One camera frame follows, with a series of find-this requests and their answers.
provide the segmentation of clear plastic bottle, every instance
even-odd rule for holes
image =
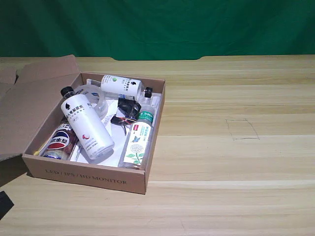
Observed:
[[[139,118],[132,124],[128,133],[118,167],[140,169],[141,165],[146,163],[155,114],[154,107],[151,106],[151,96],[152,89],[147,90],[141,102]]]

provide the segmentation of green wall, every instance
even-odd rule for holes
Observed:
[[[315,54],[315,0],[0,0],[0,57]]]

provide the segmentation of wooden table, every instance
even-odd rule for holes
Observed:
[[[315,235],[315,56],[78,63],[166,79],[147,194],[24,174],[0,188],[0,235]]]

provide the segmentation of small white bottle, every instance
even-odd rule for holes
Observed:
[[[104,92],[119,94],[119,98],[139,101],[144,91],[144,86],[140,80],[104,75],[101,85]]]

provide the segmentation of white bottle with black cap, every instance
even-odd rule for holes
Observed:
[[[119,94],[119,98],[139,101],[145,92],[145,87],[140,80],[104,75],[100,84],[102,91]]]
[[[66,99],[61,110],[89,158],[95,160],[110,152],[115,144],[87,97],[75,95],[72,87],[63,88],[61,94]]]

